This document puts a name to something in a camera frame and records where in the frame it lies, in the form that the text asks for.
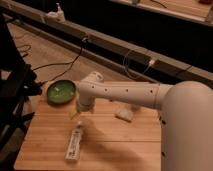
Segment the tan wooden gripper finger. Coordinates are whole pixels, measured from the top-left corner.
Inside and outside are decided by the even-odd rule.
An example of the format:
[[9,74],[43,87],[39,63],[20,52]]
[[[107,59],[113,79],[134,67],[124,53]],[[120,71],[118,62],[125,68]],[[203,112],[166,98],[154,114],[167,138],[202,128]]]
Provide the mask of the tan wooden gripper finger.
[[68,114],[69,114],[69,119],[72,120],[75,116],[78,115],[78,112],[75,109],[73,109]]

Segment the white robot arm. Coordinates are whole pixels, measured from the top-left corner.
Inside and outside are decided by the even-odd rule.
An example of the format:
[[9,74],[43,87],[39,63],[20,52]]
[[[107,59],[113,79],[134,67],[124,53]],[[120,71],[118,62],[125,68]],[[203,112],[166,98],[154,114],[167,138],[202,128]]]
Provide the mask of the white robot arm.
[[75,83],[76,108],[88,112],[98,99],[157,112],[160,171],[213,171],[213,88],[199,81],[175,84],[109,82],[92,72]]

